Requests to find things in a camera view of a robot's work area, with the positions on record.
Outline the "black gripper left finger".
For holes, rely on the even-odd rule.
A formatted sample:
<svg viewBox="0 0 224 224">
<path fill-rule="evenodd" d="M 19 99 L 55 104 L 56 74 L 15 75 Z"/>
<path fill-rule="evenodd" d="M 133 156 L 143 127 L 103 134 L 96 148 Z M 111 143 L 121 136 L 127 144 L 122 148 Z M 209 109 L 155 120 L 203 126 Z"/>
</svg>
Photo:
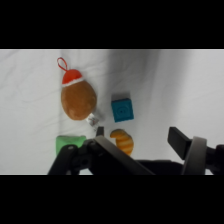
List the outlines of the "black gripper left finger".
<svg viewBox="0 0 224 224">
<path fill-rule="evenodd" d="M 85 140 L 81 147 L 63 146 L 48 174 L 79 175 L 85 169 L 93 175 L 153 175 L 107 140 L 103 127 L 97 129 L 95 138 Z"/>
</svg>

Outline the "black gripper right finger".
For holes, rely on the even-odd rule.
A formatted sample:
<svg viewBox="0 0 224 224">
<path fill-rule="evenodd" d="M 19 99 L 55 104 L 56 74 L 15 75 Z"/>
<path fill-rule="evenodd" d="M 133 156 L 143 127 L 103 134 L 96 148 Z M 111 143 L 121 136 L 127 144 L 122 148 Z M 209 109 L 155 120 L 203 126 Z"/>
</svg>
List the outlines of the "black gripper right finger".
<svg viewBox="0 0 224 224">
<path fill-rule="evenodd" d="M 224 175 L 224 144 L 211 148 L 206 139 L 190 139 L 176 127 L 169 128 L 167 141 L 184 161 L 182 175 L 204 175 L 206 170 Z"/>
</svg>

